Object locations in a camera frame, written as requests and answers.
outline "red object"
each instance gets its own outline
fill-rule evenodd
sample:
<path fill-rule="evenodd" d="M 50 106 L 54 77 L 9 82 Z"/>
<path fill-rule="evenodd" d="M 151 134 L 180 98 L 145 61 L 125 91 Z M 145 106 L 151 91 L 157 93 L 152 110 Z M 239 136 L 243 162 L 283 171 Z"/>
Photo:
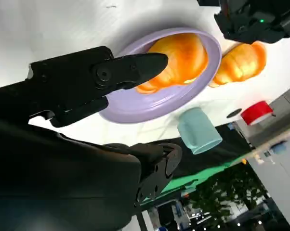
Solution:
<path fill-rule="evenodd" d="M 254 125 L 271 116 L 273 112 L 265 101 L 260 101 L 241 113 L 241 117 L 247 125 Z"/>

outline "white tabletop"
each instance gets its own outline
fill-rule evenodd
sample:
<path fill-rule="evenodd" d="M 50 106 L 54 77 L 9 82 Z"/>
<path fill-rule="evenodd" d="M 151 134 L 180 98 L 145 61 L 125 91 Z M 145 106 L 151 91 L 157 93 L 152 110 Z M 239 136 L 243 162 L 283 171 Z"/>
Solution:
<path fill-rule="evenodd" d="M 108 46 L 116 55 L 140 37 L 161 29 L 188 26 L 206 31 L 225 52 L 235 42 L 225 40 L 215 23 L 215 7 L 199 7 L 196 0 L 0 0 L 0 87 L 27 77 L 28 64 L 37 60 Z M 149 142 L 178 137 L 177 118 L 199 106 L 215 126 L 236 119 L 226 116 L 290 88 L 290 38 L 266 44 L 267 66 L 257 77 L 215 89 L 207 87 L 191 102 L 152 121 L 121 125 L 94 114 L 57 129 L 69 137 L 104 143 Z M 52 128 L 48 121 L 31 121 Z"/>

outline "purple plate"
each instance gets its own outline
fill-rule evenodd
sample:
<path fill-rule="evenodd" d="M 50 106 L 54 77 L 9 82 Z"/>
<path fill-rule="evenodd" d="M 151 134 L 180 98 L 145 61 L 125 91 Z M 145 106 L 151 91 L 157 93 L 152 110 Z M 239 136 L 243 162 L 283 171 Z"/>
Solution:
<path fill-rule="evenodd" d="M 122 124 L 155 119 L 186 104 L 210 83 L 220 66 L 221 48 L 213 36 L 196 29 L 183 27 L 154 32 L 126 47 L 119 53 L 119 56 L 145 53 L 156 40 L 182 33 L 195 33 L 201 39 L 209 60 L 206 70 L 189 85 L 172 86 L 150 95 L 140 94 L 136 89 L 112 92 L 107 95 L 109 106 L 100 112 L 102 117 L 111 122 Z"/>

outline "light blue cup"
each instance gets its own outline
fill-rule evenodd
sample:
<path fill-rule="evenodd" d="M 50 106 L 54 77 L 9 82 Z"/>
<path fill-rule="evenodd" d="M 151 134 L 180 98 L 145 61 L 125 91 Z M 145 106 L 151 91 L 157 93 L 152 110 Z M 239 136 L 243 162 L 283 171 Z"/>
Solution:
<path fill-rule="evenodd" d="M 222 137 L 200 108 L 192 108 L 181 114 L 177 128 L 193 154 L 203 153 L 222 141 Z"/>

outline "croissant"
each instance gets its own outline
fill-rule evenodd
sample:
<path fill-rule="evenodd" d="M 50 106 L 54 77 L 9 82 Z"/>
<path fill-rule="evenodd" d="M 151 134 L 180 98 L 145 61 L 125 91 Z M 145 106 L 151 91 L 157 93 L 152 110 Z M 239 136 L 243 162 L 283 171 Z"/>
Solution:
<path fill-rule="evenodd" d="M 194 33 L 176 34 L 161 38 L 148 52 L 166 54 L 167 67 L 136 90 L 151 94 L 172 85 L 192 83 L 207 67 L 208 57 L 201 40 Z"/>
<path fill-rule="evenodd" d="M 209 86 L 245 81 L 260 74 L 265 65 L 266 50 L 261 43 L 241 44 L 222 58 L 219 70 Z"/>

